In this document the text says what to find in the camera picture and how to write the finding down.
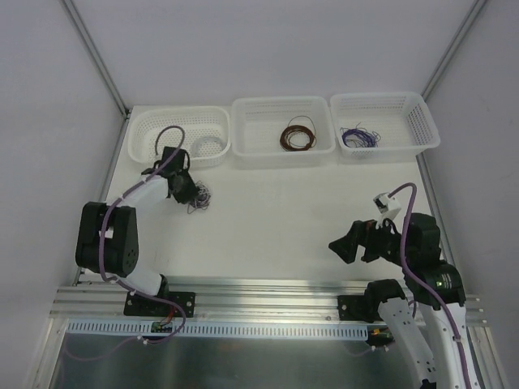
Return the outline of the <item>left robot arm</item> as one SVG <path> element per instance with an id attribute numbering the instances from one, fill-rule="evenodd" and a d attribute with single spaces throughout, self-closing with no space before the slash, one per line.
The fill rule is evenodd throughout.
<path id="1" fill-rule="evenodd" d="M 165 147 L 161 158 L 112 203 L 88 202 L 82 209 L 76 264 L 143 297 L 143 307 L 153 315 L 169 309 L 170 295 L 165 276 L 139 260 L 139 222 L 166 199 L 188 204 L 199 195 L 190 167 L 186 150 Z"/>

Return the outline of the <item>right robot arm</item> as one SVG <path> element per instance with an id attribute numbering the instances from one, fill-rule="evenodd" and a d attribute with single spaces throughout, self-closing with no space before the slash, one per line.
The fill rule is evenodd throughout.
<path id="1" fill-rule="evenodd" d="M 328 245 L 343 262 L 384 259 L 401 267 L 404 280 L 375 280 L 361 295 L 340 295 L 341 321 L 384 323 L 372 331 L 372 349 L 396 345 L 417 388 L 479 388 L 467 340 L 466 296 L 461 275 L 444 261 L 435 218 L 413 213 L 398 232 L 389 218 L 356 220 Z"/>

